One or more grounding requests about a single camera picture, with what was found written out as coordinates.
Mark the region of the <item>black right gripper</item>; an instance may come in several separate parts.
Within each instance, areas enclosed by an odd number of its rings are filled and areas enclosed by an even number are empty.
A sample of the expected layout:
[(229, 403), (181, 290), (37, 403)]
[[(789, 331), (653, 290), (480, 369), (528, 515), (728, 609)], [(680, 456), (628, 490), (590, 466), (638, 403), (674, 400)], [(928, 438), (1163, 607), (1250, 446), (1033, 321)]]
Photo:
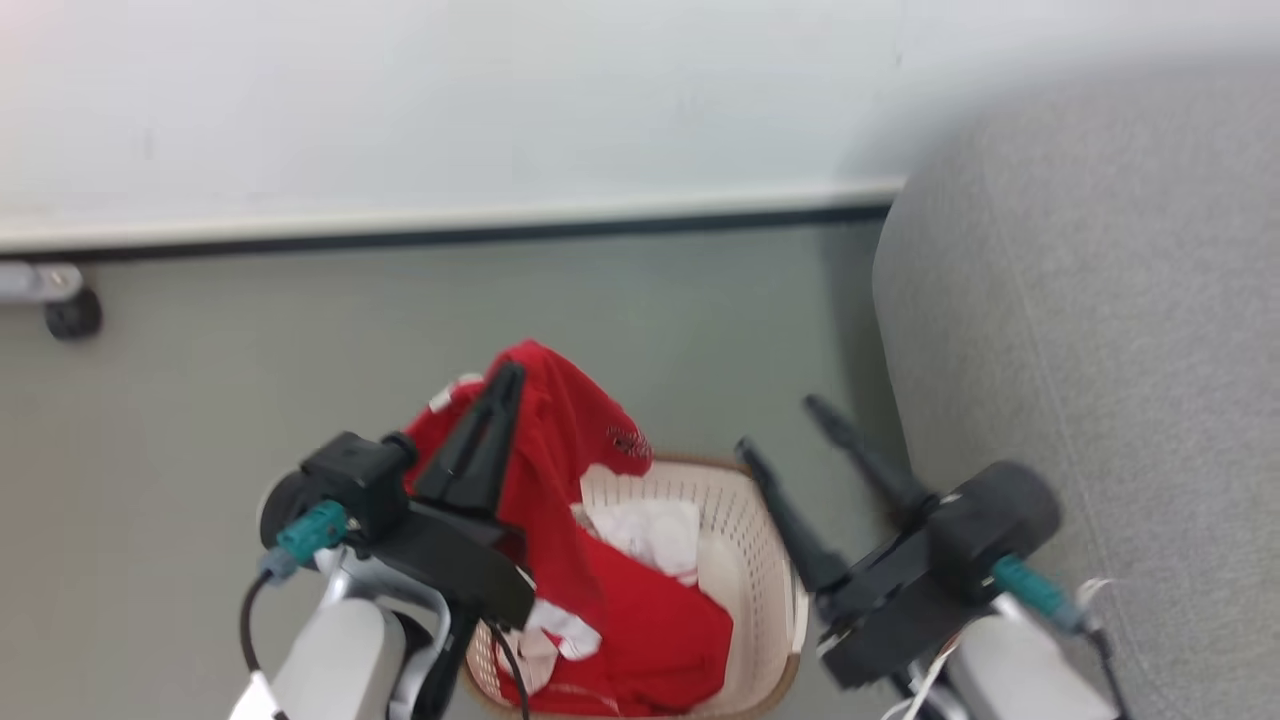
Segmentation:
[(978, 500), (937, 500), (819, 395), (804, 409), (845, 452), (879, 501), (895, 536), (859, 561), (829, 550), (782, 491), (750, 439), (736, 459), (760, 492), (803, 587), (820, 594), (820, 661), (844, 689), (904, 671), (942, 646), (991, 603), (991, 514)]

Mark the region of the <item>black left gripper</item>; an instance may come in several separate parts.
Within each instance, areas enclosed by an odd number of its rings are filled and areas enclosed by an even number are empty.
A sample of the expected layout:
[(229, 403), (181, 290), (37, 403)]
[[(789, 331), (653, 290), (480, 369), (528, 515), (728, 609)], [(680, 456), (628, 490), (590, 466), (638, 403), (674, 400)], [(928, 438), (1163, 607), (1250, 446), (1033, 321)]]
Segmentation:
[(422, 503), (412, 502), (375, 542), (375, 557), (451, 603), (522, 629), (536, 593), (527, 574), (529, 544), (522, 530), (494, 516), (515, 448), (526, 372), (497, 372), (415, 482), (413, 498)]

